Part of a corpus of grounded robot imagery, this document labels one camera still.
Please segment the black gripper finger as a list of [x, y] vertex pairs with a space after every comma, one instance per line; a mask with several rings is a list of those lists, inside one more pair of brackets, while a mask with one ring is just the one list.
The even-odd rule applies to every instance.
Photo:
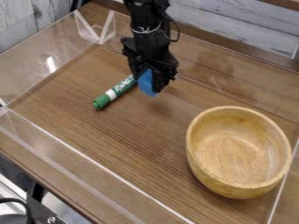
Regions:
[[153, 70], [152, 87], [156, 93], [160, 93], [164, 87], [169, 84], [169, 73], [167, 70]]
[[148, 69], [148, 66], [145, 64], [145, 60], [140, 56], [129, 57], [128, 58], [128, 65], [130, 68], [132, 75], [134, 79], [137, 80], [141, 74]]

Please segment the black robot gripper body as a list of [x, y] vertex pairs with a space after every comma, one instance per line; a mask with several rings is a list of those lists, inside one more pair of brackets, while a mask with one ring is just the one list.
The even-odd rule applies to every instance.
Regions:
[[169, 80], [175, 79], [177, 74], [179, 61], [169, 51], [169, 44], [179, 40], [171, 39], [171, 30], [168, 27], [157, 28], [148, 33], [133, 31], [132, 37], [122, 37], [122, 54], [129, 57], [140, 56], [145, 60], [148, 69], [152, 71], [167, 70]]

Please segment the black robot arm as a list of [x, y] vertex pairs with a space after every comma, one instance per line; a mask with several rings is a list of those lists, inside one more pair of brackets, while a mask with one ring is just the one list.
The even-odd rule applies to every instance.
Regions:
[[129, 11], [132, 37], [122, 37], [122, 54], [140, 90], [156, 95], [175, 80], [179, 61], [169, 51], [171, 24], [177, 25], [167, 13], [169, 0], [124, 0]]

